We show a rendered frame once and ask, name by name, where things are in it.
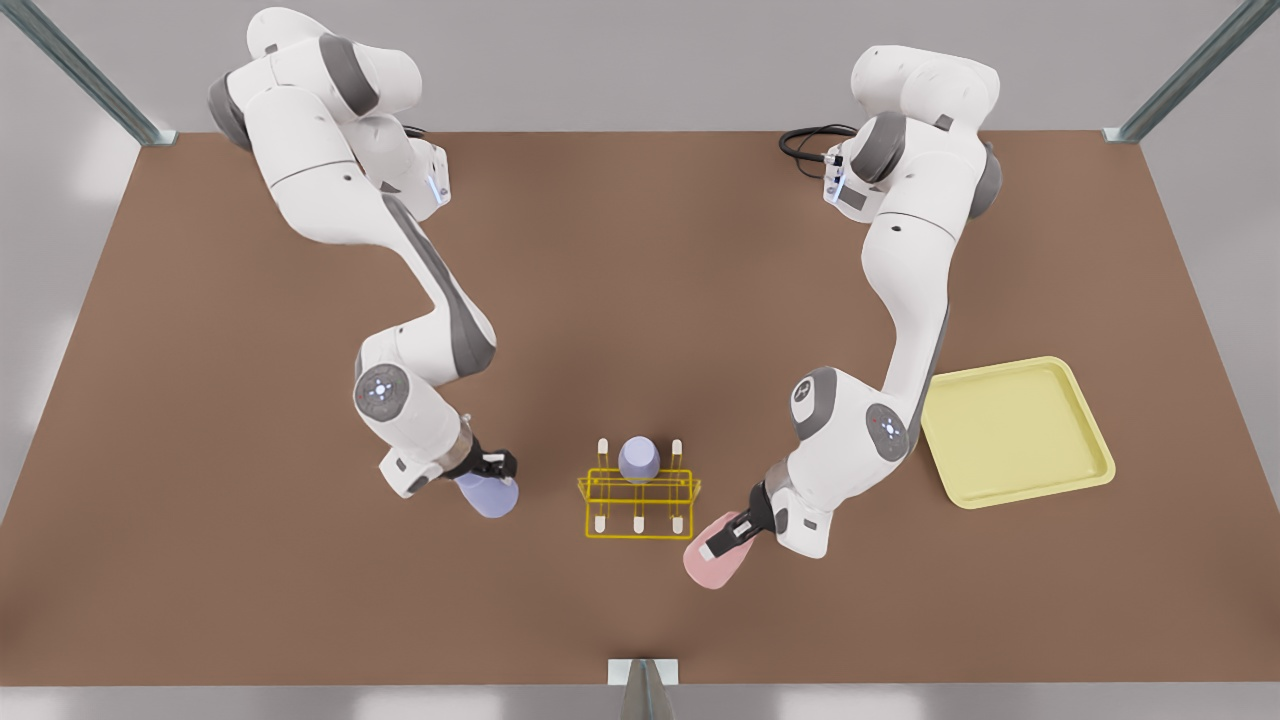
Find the pink cup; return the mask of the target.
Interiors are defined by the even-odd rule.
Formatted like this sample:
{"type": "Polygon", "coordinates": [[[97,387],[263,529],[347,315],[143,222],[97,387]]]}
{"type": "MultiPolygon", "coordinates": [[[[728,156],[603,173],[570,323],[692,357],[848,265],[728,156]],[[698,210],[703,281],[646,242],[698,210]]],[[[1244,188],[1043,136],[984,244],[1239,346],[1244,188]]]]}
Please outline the pink cup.
{"type": "Polygon", "coordinates": [[[717,518],[684,551],[685,571],[703,588],[714,591],[723,587],[742,565],[754,543],[751,538],[721,555],[712,552],[712,538],[724,530],[736,516],[735,512],[726,512],[717,518]]]}

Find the lavender cup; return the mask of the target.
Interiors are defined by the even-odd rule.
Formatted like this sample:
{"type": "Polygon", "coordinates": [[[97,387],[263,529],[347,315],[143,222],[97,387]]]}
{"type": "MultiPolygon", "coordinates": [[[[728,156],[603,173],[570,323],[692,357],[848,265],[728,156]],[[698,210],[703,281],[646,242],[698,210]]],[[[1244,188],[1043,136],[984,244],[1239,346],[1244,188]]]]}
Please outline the lavender cup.
{"type": "Polygon", "coordinates": [[[456,478],[454,483],[471,507],[484,518],[503,518],[518,502],[518,484],[511,478],[467,473],[456,478]]]}
{"type": "Polygon", "coordinates": [[[627,439],[618,454],[618,471],[632,483],[646,483],[660,471],[660,452],[645,436],[627,439]]]}

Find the yellow square tray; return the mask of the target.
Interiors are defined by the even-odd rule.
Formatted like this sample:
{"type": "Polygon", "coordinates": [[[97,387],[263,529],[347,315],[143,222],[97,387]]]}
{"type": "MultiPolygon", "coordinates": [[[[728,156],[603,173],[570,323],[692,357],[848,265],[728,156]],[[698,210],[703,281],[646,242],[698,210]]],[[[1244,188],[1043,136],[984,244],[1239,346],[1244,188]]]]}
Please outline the yellow square tray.
{"type": "Polygon", "coordinates": [[[1059,357],[934,375],[922,429],[945,493],[960,509],[1105,486],[1116,474],[1082,388],[1059,357]]]}

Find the silver frame post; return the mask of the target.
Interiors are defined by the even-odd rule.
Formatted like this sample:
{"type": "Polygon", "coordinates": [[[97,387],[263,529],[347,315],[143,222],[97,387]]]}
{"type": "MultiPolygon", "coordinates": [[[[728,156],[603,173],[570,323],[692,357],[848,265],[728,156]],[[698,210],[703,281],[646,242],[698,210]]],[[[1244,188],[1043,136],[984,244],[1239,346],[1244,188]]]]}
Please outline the silver frame post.
{"type": "Polygon", "coordinates": [[[623,687],[620,720],[676,720],[668,689],[678,684],[676,659],[609,659],[609,685],[623,687]]]}
{"type": "Polygon", "coordinates": [[[157,128],[33,0],[0,0],[0,13],[138,145],[161,147],[175,143],[178,132],[157,128]]]}
{"type": "Polygon", "coordinates": [[[1280,0],[1242,0],[1125,122],[1102,129],[1103,141],[1139,143],[1276,12],[1280,12],[1280,0]]]}

